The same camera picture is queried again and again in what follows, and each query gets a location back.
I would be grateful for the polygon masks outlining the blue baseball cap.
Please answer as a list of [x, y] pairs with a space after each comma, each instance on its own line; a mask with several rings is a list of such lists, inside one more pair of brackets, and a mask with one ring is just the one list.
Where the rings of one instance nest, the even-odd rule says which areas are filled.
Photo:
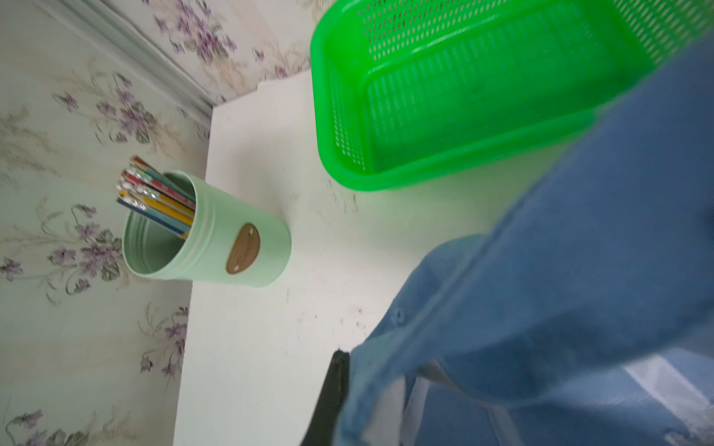
[[326, 445], [712, 444], [712, 37], [425, 256], [340, 396]]

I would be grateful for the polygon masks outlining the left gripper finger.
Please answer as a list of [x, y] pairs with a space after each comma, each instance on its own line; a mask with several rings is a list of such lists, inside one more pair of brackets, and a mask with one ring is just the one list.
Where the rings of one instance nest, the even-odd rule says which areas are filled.
[[327, 375], [301, 446], [327, 446], [334, 438], [338, 416], [350, 387], [350, 355], [337, 350], [331, 357]]

